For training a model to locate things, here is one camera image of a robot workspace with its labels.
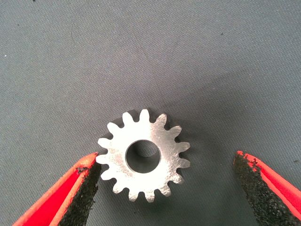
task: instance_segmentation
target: gray background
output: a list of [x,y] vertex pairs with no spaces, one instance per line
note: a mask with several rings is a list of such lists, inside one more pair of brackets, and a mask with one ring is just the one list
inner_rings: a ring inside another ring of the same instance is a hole
[[148,107],[191,143],[185,183],[148,204],[99,180],[87,225],[256,225],[232,161],[301,189],[300,21],[300,1],[3,1],[0,224]]

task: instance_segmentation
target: red plastic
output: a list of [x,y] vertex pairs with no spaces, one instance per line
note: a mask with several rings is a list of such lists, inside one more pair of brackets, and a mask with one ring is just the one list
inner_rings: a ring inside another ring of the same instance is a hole
[[265,181],[268,187],[276,195],[278,195],[278,197],[288,207],[292,214],[301,220],[301,191],[277,174],[260,159],[247,153],[244,155],[242,151],[238,151],[237,154],[240,154],[244,156],[244,158],[248,159],[250,167],[253,167],[256,163],[256,166],[261,169],[261,177],[263,181]]
[[95,163],[97,153],[80,159],[13,226],[56,226],[66,213],[84,178]]

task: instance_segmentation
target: spur gear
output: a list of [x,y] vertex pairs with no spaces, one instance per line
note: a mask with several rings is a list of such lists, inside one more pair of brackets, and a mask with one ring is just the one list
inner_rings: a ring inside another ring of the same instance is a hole
[[[132,116],[125,112],[122,115],[124,127],[120,128],[110,122],[108,130],[113,139],[100,138],[98,144],[107,149],[107,154],[97,156],[96,161],[100,164],[108,164],[101,178],[109,180],[116,178],[117,182],[113,187],[115,194],[120,193],[124,188],[129,189],[129,200],[134,202],[139,192],[144,192],[148,202],[153,202],[154,191],[158,189],[163,195],[170,196],[169,181],[181,184],[184,182],[177,168],[187,168],[190,162],[180,158],[179,153],[190,148],[188,142],[175,142],[180,134],[180,126],[172,127],[170,130],[164,128],[166,114],[161,114],[154,123],[150,122],[150,115],[147,109],[140,113],[140,120],[134,122]],[[139,173],[130,168],[127,163],[126,154],[128,148],[135,142],[147,140],[153,142],[159,149],[160,161],[157,167],[148,173]]]

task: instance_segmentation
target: center hole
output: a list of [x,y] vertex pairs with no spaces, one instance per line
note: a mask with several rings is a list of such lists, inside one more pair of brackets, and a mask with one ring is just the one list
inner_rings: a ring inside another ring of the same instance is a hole
[[132,170],[138,173],[149,173],[158,166],[160,151],[153,142],[139,140],[128,148],[126,160]]

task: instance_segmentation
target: gray fabric surface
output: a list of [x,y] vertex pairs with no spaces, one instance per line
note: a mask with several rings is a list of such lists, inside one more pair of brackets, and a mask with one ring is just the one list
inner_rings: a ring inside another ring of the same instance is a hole
[[18,219],[123,112],[167,113],[191,143],[153,204],[98,182],[87,225],[256,221],[238,149],[301,189],[300,1],[3,1],[0,224]]

